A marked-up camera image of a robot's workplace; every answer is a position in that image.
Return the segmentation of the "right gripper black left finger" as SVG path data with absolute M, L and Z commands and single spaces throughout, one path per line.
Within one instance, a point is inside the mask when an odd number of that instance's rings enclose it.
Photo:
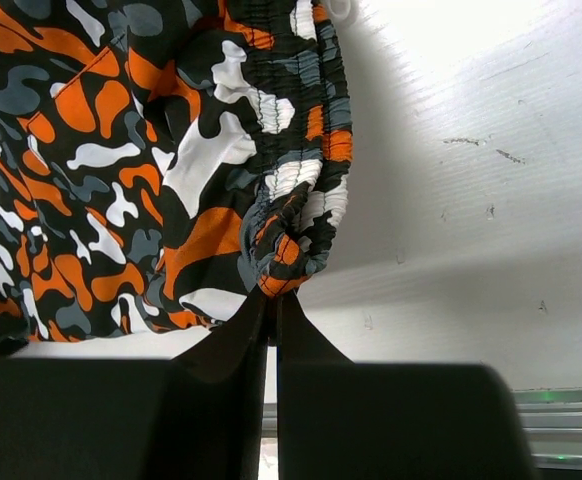
M 0 356 L 0 479 L 253 479 L 266 297 L 172 359 Z

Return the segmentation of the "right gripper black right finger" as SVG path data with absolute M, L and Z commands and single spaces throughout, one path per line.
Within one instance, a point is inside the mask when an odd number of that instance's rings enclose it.
M 277 306 L 283 479 L 534 479 L 513 396 L 480 363 L 355 362 Z

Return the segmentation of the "camouflage orange black shorts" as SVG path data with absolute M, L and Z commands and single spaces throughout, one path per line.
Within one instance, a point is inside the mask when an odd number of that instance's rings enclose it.
M 322 271 L 352 121 L 319 1 L 0 1 L 0 320 L 226 322 Z

